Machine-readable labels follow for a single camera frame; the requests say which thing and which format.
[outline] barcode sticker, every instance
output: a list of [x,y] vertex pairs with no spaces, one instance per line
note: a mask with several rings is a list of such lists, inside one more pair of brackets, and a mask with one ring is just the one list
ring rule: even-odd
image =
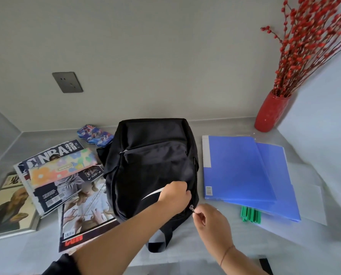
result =
[[75,234],[75,229],[69,230],[68,232],[65,232],[63,234],[63,239],[66,239],[66,238],[68,238],[70,236],[73,236],[74,234]]
[[211,186],[206,186],[206,196],[213,195],[213,188]]
[[62,200],[62,194],[63,194],[63,196],[65,195],[64,193],[61,193],[61,194],[59,194],[58,196],[55,196],[55,197],[53,197],[53,198],[51,198],[50,200],[48,200],[48,201],[46,201],[46,205],[48,206],[48,207],[50,207],[51,205],[54,205],[55,203],[57,203],[58,201],[60,201],[60,200]]

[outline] wall outlet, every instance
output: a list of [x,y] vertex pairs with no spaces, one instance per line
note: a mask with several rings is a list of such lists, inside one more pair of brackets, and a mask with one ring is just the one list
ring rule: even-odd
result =
[[82,93],[82,87],[74,72],[52,73],[63,93]]

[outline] floral pencil case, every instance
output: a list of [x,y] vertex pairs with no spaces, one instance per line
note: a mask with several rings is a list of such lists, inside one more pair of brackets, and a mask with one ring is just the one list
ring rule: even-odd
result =
[[31,185],[35,189],[76,174],[97,163],[93,152],[86,148],[47,162],[42,166],[29,169]]

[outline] red vase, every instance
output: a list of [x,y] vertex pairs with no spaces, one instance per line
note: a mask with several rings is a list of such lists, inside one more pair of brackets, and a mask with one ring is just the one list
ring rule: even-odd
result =
[[261,132],[269,132],[283,114],[290,97],[278,97],[272,92],[263,102],[255,121],[255,128]]

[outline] backpack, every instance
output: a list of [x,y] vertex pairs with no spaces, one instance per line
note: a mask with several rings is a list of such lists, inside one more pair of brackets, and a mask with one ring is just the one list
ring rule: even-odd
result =
[[160,241],[147,243],[150,252],[164,251],[173,231],[191,216],[189,206],[196,207],[199,201],[197,147],[187,120],[121,121],[112,143],[97,151],[104,164],[108,200],[119,222],[157,202],[165,185],[187,182],[190,203],[160,228]]

